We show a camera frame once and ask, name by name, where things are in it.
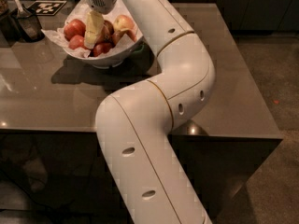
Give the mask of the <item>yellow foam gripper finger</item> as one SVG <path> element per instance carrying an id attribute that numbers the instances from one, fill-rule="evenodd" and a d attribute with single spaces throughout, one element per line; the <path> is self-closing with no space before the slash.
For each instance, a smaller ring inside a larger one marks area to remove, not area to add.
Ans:
<path id="1" fill-rule="evenodd" d="M 90 11 L 87 14 L 86 30 L 84 36 L 84 46 L 88 49 L 92 49 L 96 44 L 96 41 L 101 35 L 104 26 L 103 15 L 97 11 Z"/>

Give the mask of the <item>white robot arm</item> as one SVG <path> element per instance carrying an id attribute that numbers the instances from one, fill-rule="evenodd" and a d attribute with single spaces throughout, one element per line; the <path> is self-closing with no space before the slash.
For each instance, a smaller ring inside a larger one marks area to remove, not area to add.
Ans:
<path id="1" fill-rule="evenodd" d="M 107 14 L 117 0 L 86 0 Z M 96 133 L 135 224 L 212 224 L 167 136 L 206 104 L 215 68 L 203 42 L 167 0 L 122 0 L 161 74 L 110 94 Z"/>

